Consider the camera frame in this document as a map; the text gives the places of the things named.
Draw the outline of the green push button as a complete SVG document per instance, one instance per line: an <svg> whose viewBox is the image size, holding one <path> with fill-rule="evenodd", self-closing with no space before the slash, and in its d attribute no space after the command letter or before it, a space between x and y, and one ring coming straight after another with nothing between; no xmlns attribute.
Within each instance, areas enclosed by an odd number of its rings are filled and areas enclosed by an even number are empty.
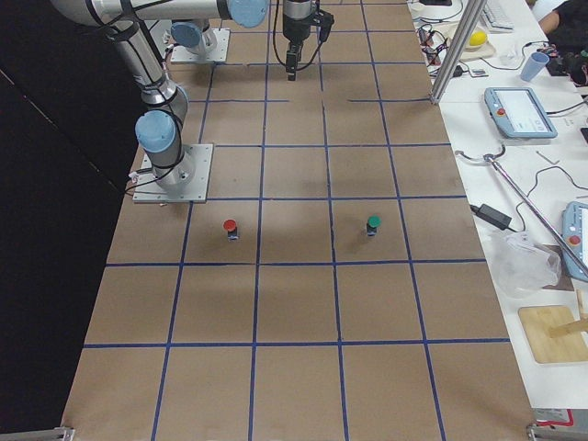
<svg viewBox="0 0 588 441"><path fill-rule="evenodd" d="M368 237L375 236L378 233L379 226L381 225L381 218L377 215L372 215L367 218L366 232Z"/></svg>

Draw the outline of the wooden board stand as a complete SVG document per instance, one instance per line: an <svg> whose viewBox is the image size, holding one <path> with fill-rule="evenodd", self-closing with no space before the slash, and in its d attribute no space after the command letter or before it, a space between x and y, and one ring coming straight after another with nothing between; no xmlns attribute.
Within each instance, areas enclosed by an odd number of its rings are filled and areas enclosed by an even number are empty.
<svg viewBox="0 0 588 441"><path fill-rule="evenodd" d="M579 319L562 305L524 307L518 311L533 358L538 364L587 361L587 309L584 294L576 289Z"/></svg>

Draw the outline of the beige tray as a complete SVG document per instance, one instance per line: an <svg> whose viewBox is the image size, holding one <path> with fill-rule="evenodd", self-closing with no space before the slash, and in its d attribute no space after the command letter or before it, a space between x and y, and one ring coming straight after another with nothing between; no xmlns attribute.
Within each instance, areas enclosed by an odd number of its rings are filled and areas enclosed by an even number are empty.
<svg viewBox="0 0 588 441"><path fill-rule="evenodd" d="M457 28L457 22L433 25L433 30L436 31L436 34L434 35L434 46L443 41L446 42L447 46L444 50L440 51L440 55L438 56L440 62L443 62L446 58ZM496 49L490 43L488 34L483 28L477 26L470 33L469 39L459 59L463 62L472 61L475 59L492 57L495 53Z"/></svg>

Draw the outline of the yellow lemon toy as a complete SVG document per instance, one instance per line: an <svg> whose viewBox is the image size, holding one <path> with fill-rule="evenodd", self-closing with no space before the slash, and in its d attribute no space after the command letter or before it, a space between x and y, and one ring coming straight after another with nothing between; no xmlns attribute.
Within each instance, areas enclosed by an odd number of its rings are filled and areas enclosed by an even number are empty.
<svg viewBox="0 0 588 441"><path fill-rule="evenodd" d="M470 37L469 42L467 44L468 50L476 50L482 47L488 40L487 34L482 30L474 31Z"/></svg>

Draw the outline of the white keyboard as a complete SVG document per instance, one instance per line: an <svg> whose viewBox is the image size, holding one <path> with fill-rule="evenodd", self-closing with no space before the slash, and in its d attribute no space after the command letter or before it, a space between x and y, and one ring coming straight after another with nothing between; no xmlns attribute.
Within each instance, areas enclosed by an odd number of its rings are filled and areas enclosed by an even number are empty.
<svg viewBox="0 0 588 441"><path fill-rule="evenodd" d="M514 31L514 25L505 14L499 1L487 0L481 12L484 26L493 33L509 33Z"/></svg>

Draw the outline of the upper teach pendant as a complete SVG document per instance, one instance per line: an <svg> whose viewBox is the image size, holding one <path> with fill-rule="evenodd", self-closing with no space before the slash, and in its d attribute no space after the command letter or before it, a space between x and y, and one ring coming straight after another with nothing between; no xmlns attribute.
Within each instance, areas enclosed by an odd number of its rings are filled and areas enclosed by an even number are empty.
<svg viewBox="0 0 588 441"><path fill-rule="evenodd" d="M558 132L529 87L489 87L484 103L499 132L510 139L554 139Z"/></svg>

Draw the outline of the teach pendant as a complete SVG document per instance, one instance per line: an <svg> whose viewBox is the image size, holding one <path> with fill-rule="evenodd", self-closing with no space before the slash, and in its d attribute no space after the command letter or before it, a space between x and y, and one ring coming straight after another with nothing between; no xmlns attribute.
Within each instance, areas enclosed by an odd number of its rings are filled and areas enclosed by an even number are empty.
<svg viewBox="0 0 588 441"><path fill-rule="evenodd" d="M577 201L569 203L563 211L561 225L562 239L587 265L587 205ZM563 254L563 260L570 277L587 281L587 275L567 254Z"/></svg>
<svg viewBox="0 0 588 441"><path fill-rule="evenodd" d="M489 87L484 103L499 132L510 139L554 139L558 132L529 87Z"/></svg>

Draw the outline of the blue plastic cup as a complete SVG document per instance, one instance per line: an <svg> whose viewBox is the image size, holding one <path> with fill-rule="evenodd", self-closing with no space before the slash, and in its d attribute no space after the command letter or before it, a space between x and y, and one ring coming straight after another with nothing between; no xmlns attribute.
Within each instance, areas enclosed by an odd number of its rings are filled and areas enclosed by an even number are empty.
<svg viewBox="0 0 588 441"><path fill-rule="evenodd" d="M526 60L521 70L520 78L525 82L531 82L547 66L549 61L550 57L546 53L533 52Z"/></svg>

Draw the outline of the black power adapter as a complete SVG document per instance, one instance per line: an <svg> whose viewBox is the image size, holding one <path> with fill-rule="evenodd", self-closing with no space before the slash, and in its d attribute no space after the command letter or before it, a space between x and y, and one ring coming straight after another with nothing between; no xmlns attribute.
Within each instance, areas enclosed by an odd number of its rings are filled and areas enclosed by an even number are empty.
<svg viewBox="0 0 588 441"><path fill-rule="evenodd" d="M510 222L512 220L512 218L508 215L486 204L481 204L478 208L476 208L474 210L474 214L478 218L490 223L502 231L506 230L510 226Z"/></svg>

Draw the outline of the clear plastic bag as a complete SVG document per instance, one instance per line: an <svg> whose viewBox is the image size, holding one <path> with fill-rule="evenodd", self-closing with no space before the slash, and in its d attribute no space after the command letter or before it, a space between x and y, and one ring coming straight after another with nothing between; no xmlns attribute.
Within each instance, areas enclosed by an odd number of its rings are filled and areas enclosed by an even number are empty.
<svg viewBox="0 0 588 441"><path fill-rule="evenodd" d="M560 282L560 256L527 232L496 232L490 245L492 277L508 297L522 299Z"/></svg>

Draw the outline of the metal cane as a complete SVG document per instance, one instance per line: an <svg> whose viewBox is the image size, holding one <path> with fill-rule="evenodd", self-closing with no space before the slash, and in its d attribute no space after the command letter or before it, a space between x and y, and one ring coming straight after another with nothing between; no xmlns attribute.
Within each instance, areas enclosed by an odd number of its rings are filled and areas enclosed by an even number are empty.
<svg viewBox="0 0 588 441"><path fill-rule="evenodd" d="M572 262L580 268L582 273L586 276L587 275L587 265L583 262L583 260L574 253L571 246L563 239L561 234L555 229L555 227L547 220L547 218L543 215L543 213L538 209L536 204L526 195L526 193L520 188L520 186L513 180L512 177L508 175L502 165L499 163L498 159L505 155L506 147L502 143L501 150L498 153L485 153L481 158L474 158L466 155L463 151L455 151L456 156L461 156L468 161L473 163L487 163L489 164L508 184L508 186L521 198L521 200L525 203L525 205L532 211L535 217L539 220L539 222L545 227L545 229L550 233L552 238L556 241L556 243L560 246L560 249L563 251L565 255L567 255Z"/></svg>

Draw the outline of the lower teach pendant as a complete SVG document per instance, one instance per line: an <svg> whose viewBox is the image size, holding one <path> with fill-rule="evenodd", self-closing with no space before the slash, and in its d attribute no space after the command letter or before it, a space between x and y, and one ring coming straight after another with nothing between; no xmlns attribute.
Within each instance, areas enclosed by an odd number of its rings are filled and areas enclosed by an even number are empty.
<svg viewBox="0 0 588 441"><path fill-rule="evenodd" d="M577 201L569 203L563 211L561 225L562 239L587 265L587 205ZM563 254L563 260L570 277L587 281L587 275L567 254Z"/></svg>

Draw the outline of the aluminium frame post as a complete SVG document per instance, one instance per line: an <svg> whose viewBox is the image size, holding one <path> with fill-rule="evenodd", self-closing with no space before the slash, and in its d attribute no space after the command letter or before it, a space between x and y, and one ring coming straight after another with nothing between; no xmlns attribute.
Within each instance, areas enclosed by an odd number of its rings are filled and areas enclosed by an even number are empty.
<svg viewBox="0 0 588 441"><path fill-rule="evenodd" d="M432 104L438 104L441 101L449 81L453 78L460 56L465 50L472 32L476 28L481 11L485 5L485 0L468 1L449 45L448 52L433 83L430 94Z"/></svg>

